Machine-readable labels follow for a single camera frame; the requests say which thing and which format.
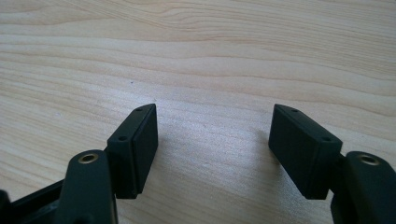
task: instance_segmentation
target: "wooden table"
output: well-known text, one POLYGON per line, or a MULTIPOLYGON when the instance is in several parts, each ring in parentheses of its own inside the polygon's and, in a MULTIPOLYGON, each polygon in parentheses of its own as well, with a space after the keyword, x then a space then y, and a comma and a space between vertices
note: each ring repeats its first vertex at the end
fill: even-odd
POLYGON ((14 201, 106 146, 136 107, 160 145, 120 223, 332 223, 268 148, 296 107, 396 167, 394 1, 0 2, 0 189, 14 201))

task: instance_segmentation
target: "wood grain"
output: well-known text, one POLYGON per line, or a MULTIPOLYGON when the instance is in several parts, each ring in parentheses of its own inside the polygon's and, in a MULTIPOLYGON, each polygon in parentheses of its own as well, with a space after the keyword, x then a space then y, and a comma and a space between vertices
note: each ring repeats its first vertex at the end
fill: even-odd
POLYGON ((64 178, 134 108, 160 146, 120 223, 332 223, 270 153, 275 103, 396 167, 394 1, 0 2, 0 189, 64 178))

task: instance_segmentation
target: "light wood tabletop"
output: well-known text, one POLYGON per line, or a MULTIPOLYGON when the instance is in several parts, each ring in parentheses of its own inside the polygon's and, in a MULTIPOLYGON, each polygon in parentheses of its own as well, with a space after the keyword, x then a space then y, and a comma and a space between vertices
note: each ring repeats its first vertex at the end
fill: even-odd
POLYGON ((156 104, 120 223, 332 223, 268 147, 274 104, 396 167, 396 2, 0 1, 0 189, 15 201, 156 104))

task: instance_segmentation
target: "wooden surface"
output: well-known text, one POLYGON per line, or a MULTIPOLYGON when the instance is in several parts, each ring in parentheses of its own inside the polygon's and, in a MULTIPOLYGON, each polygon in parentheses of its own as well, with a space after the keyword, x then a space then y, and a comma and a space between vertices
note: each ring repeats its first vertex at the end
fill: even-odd
POLYGON ((120 223, 332 223, 267 146, 275 103, 396 167, 395 1, 0 1, 0 189, 14 201, 136 107, 160 146, 120 223))

